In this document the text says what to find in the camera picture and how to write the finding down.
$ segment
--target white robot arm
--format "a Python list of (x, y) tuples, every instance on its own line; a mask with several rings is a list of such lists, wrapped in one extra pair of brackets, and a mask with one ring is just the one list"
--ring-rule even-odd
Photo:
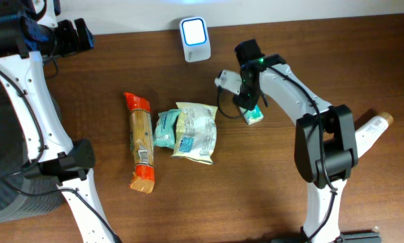
[[(268, 95), (297, 128), (295, 163), (307, 182), (307, 219), (301, 238), (272, 243), (381, 242), (377, 233), (343, 235), (338, 228), (343, 188), (358, 162), (351, 111), (345, 105), (333, 107), (314, 94), (298, 80), (283, 58), (265, 57), (255, 40), (241, 43), (235, 53), (241, 73), (221, 72), (215, 81), (219, 92), (226, 89), (234, 93), (234, 103), (248, 110), (254, 109), (260, 96), (268, 105), (265, 98)], [(334, 138), (323, 141), (318, 128), (334, 133)]]
[[(57, 182), (83, 242), (120, 242), (106, 220), (95, 189), (92, 146), (87, 140), (73, 143), (66, 134), (43, 73), (45, 58), (92, 49), (93, 36), (82, 19), (75, 21), (79, 35), (71, 22), (58, 23), (53, 3), (37, 1), (33, 10), (18, 1), (9, 7), (0, 2), (0, 18), (2, 13), (8, 18), (5, 23), (0, 21), (0, 81), (18, 116), (30, 160), (21, 173), (27, 178), (48, 177)], [(35, 20), (32, 13), (41, 12)], [(3, 40), (9, 35), (10, 40)]]

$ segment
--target white bottle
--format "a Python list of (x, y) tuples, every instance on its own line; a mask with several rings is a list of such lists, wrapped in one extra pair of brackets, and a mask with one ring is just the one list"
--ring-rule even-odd
[(394, 122), (387, 112), (382, 112), (355, 131), (358, 157), (367, 152), (385, 130)]

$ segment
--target background wall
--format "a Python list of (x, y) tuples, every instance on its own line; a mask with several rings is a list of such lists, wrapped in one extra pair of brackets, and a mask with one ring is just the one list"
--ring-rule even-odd
[(404, 13), (404, 0), (61, 0), (59, 20), (84, 18), (94, 34), (178, 28), (202, 16), (209, 27)]

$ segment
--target teal bag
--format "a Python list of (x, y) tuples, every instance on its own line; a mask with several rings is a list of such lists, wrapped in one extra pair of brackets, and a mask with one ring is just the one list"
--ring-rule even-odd
[(159, 120), (154, 131), (154, 146), (175, 147), (175, 130), (174, 125), (176, 118), (180, 115), (180, 109), (171, 109), (169, 111), (159, 113)]

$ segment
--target wooden table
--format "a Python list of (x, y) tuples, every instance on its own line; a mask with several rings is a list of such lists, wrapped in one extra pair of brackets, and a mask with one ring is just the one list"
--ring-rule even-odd
[[(253, 126), (217, 114), (215, 165), (171, 159), (171, 150), (155, 148), (153, 194), (128, 189), (133, 164), (123, 92), (146, 97), (154, 122), (176, 101), (215, 105), (214, 78), (238, 70), (234, 48), (251, 38), (265, 54), (281, 54), (317, 95), (347, 104), (355, 119), (370, 108), (394, 116), (353, 170), (339, 224), (346, 232), (379, 226), (384, 242), (404, 242), (404, 14), (210, 28), (209, 34), (211, 58), (192, 64), (176, 30), (96, 36), (94, 50), (60, 59), (59, 76), (48, 81), (67, 133), (93, 143), (97, 192), (123, 242), (240, 242), (299, 232), (307, 187), (293, 159), (295, 128), (273, 101)], [(231, 96), (222, 105), (237, 112)], [(0, 242), (82, 239), (65, 204), (0, 224)]]

